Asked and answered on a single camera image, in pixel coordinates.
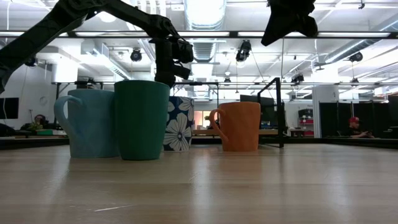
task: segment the table surface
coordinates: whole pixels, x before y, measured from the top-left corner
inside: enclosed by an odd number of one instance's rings
[[[217,131],[214,129],[209,129],[209,130],[193,130],[192,134],[194,135],[218,135]],[[278,135],[278,130],[277,129],[260,129],[259,134],[261,135]]]
[[[398,152],[297,144],[157,161],[71,159],[68,146],[0,151],[9,223],[390,223]]]

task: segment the floral mug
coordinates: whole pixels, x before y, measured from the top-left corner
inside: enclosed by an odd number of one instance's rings
[[[187,151],[192,141],[193,99],[170,96],[164,151]]]

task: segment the mug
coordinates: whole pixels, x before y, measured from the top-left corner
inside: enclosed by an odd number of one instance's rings
[[[164,151],[188,151],[192,141],[193,99],[170,96],[167,111]]]
[[[68,118],[63,107],[68,102]],[[70,140],[72,158],[119,155],[114,129],[114,93],[105,90],[71,90],[54,104],[54,113]]]
[[[220,114],[220,127],[215,113]],[[251,152],[258,150],[260,116],[259,103],[223,103],[210,113],[210,123],[220,135],[224,151]]]
[[[158,159],[167,121],[170,87],[144,80],[114,85],[116,134],[125,160]]]

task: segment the white flower pattern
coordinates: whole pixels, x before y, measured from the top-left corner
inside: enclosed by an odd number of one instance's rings
[[[167,108],[167,112],[172,112],[175,109],[174,105],[172,102],[169,101],[169,106]],[[169,113],[167,113],[167,121],[169,121],[170,119],[170,115]]]
[[[181,97],[182,103],[178,108],[182,111],[188,111],[188,120],[193,120],[193,103],[191,98]]]
[[[189,150],[189,143],[186,138],[192,137],[191,127],[187,127],[187,116],[183,113],[177,115],[176,120],[171,120],[166,127],[163,144],[169,144],[174,151]]]

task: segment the black robotic arm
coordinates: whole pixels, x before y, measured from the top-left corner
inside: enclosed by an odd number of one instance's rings
[[[174,75],[188,78],[190,70],[176,63],[193,61],[192,45],[179,36],[168,18],[144,13],[120,0],[59,0],[38,24],[0,50],[0,93],[21,65],[60,34],[80,27],[101,11],[140,27],[153,38],[157,59],[156,81],[172,86]]]

